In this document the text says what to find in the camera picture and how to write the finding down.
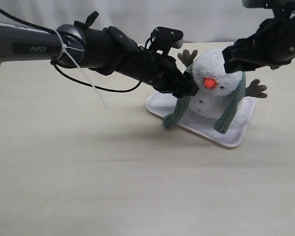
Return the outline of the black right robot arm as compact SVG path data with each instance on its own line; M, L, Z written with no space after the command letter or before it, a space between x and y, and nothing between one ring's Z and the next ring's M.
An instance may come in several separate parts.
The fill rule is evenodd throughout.
M295 58L295 0L244 0L246 8L270 9L273 18L261 22L254 34L222 51L226 73L275 70Z

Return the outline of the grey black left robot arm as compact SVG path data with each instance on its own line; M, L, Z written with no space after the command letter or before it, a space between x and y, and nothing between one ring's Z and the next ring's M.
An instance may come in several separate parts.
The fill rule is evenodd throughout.
M57 67L88 68L108 76L123 74L177 98L194 96L198 86L169 56L182 46L183 32L157 27L146 46L138 45L118 28L92 29L94 12L85 22L56 30L0 22L0 65L7 61L50 60Z

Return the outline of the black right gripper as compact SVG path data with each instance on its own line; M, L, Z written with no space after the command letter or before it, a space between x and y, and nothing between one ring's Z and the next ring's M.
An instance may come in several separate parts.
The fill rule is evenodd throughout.
M222 51L226 73L254 71L268 66L272 70L290 64L295 58L294 47L282 37L283 20L266 19L248 38L240 38Z

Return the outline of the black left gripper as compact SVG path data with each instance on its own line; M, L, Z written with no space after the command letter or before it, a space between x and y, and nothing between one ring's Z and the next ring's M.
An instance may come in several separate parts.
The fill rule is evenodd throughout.
M135 67L135 79L153 87L160 93L170 93L176 98L195 96L199 87L189 73L178 69L176 60L169 55L140 46Z

